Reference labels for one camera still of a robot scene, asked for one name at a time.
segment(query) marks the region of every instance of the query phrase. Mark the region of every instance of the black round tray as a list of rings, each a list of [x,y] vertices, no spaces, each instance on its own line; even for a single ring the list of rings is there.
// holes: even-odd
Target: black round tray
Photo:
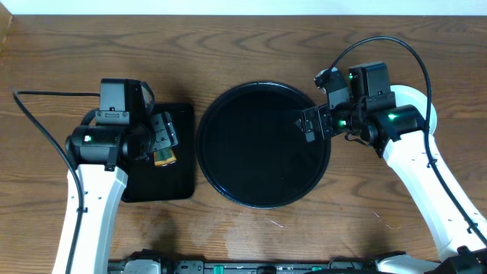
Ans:
[[[275,208],[309,193],[329,161],[330,140],[306,142],[294,124],[314,102],[275,82],[222,94],[199,124],[196,154],[211,185],[244,206]]]

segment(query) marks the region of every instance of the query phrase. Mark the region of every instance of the black circular plate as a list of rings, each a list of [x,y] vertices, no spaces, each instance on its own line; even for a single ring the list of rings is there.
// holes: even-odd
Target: black circular plate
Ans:
[[[252,82],[221,95],[196,136],[199,166],[230,200],[255,208],[290,204],[323,176],[330,140],[306,142],[294,124],[314,102],[295,88]]]

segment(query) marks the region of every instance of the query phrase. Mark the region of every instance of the white round object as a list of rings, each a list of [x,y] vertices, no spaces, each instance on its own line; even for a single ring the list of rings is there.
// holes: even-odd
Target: white round object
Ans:
[[[426,119],[426,103],[428,99],[421,91],[401,84],[395,84],[390,86],[390,90],[396,93],[396,105],[402,107],[405,105],[415,106],[423,118]],[[433,104],[431,104],[431,116],[429,119],[429,132],[433,134],[436,129],[436,123],[438,118],[436,117],[436,110]]]

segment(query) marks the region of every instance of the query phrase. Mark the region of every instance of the wooden tabletop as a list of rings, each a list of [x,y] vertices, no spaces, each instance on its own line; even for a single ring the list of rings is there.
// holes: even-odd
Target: wooden tabletop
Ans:
[[[487,18],[15,16],[0,57],[0,272],[50,272],[66,205],[67,168],[11,92],[99,91],[102,78],[148,82],[158,102],[190,102],[199,122],[237,84],[274,80],[317,104],[313,77],[350,44],[375,35],[410,43],[428,67],[438,147],[487,213]],[[425,89],[415,60],[393,43],[350,52],[339,67],[385,61],[393,84]],[[97,98],[23,97],[61,143]],[[383,159],[342,136],[303,199],[250,209],[218,194],[196,168],[192,198],[121,203],[111,257],[142,248],[172,258],[327,261],[405,250],[437,260],[426,223]]]

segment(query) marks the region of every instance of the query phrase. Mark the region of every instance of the white wall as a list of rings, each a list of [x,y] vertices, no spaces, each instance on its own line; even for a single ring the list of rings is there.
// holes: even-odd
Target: white wall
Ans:
[[[0,0],[12,14],[487,15],[487,0]]]

